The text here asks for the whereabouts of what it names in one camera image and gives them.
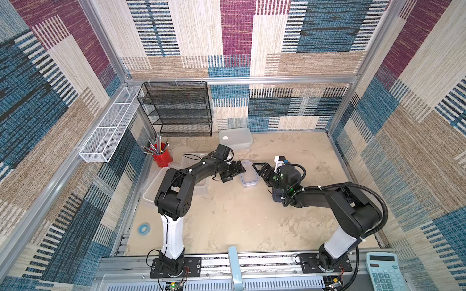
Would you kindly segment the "small blue-rimmed lunch box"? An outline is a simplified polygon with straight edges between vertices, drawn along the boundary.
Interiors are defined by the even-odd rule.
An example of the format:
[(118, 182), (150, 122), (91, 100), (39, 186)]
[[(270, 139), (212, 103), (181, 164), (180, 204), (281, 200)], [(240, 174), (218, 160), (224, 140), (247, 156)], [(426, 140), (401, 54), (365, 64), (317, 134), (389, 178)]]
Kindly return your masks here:
[(244, 188), (255, 187), (258, 183), (258, 174), (253, 168), (253, 162), (249, 160), (241, 161), (242, 166), (245, 168), (245, 172), (240, 174), (241, 183)]

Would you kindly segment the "lidded green-tinted lunch box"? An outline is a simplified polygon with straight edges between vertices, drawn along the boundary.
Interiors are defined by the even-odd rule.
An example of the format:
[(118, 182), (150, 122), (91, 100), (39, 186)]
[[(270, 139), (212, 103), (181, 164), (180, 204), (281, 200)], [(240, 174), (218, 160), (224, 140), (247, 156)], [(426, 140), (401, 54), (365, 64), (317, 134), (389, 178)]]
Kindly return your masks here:
[(221, 130), (218, 135), (220, 144), (233, 150), (248, 149), (253, 143), (251, 131), (247, 127)]

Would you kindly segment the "large clear plastic lunch box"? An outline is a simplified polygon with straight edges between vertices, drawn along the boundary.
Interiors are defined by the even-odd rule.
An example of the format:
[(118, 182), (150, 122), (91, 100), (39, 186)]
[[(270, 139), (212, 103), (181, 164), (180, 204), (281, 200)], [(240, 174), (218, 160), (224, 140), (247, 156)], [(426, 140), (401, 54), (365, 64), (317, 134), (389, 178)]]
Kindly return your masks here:
[[(202, 158), (207, 156), (207, 153), (204, 152), (195, 152), (195, 153), (186, 153), (182, 157), (181, 168), (182, 169), (191, 169), (192, 171), (196, 170), (195, 165), (198, 164)], [(208, 194), (209, 182), (205, 178), (199, 181), (194, 187), (194, 196), (203, 196)]]

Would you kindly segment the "clear lunch box lid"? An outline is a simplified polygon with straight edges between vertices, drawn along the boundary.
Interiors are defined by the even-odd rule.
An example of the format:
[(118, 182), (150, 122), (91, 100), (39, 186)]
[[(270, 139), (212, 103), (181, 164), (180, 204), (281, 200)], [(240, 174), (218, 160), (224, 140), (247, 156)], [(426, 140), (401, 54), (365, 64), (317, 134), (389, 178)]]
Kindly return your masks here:
[(155, 173), (150, 174), (147, 181), (142, 188), (142, 201), (146, 204), (155, 207), (155, 197), (165, 177), (166, 172), (170, 167), (163, 167), (158, 169)]

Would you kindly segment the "dark blue cloth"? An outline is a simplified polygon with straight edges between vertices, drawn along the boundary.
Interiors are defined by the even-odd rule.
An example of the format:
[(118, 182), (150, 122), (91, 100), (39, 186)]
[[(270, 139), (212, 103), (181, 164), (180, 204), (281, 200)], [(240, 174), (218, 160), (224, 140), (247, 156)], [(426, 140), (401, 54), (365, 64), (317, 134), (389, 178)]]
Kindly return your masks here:
[(273, 201), (282, 203), (286, 199), (285, 190), (282, 188), (273, 188), (272, 189)]

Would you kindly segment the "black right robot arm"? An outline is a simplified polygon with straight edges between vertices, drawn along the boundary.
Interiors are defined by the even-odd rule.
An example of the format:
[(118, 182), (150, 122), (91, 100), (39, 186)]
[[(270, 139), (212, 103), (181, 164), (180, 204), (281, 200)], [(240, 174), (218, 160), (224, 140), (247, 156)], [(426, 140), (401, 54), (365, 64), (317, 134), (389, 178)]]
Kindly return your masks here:
[(388, 207), (375, 191), (352, 182), (327, 186), (301, 185), (306, 170), (287, 161), (273, 167), (254, 163), (253, 169), (272, 188), (273, 199), (283, 207), (331, 209), (339, 227), (319, 248), (314, 259), (323, 272), (332, 272), (347, 260), (347, 253), (366, 237), (380, 231), (388, 221)]

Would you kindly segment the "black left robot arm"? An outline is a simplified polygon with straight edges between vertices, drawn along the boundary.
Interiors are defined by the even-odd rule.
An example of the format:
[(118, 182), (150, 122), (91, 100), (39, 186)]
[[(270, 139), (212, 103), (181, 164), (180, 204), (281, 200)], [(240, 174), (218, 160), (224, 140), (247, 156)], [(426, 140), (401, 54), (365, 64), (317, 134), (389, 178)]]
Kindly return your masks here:
[(166, 171), (154, 200), (163, 223), (163, 246), (159, 251), (163, 267), (173, 273), (181, 272), (184, 267), (183, 217), (191, 207), (196, 184), (216, 175), (226, 183), (245, 172), (240, 161), (227, 162), (207, 156), (190, 167)]

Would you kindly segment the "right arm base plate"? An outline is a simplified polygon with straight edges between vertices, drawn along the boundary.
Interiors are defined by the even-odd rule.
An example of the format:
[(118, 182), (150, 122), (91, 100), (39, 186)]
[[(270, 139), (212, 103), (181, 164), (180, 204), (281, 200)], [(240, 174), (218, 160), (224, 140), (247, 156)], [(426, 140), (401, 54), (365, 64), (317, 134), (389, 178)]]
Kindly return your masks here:
[(296, 263), (301, 265), (304, 274), (323, 274), (338, 272), (352, 272), (348, 255), (333, 258), (325, 253), (301, 253), (295, 257)]

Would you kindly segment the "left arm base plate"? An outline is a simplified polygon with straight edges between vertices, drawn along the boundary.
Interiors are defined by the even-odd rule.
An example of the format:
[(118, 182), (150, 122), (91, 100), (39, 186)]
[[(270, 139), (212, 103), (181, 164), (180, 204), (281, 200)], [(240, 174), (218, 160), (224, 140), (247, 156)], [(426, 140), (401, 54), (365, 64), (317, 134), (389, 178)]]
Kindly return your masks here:
[(202, 257), (183, 257), (181, 259), (156, 258), (150, 270), (151, 279), (198, 278), (202, 267)]

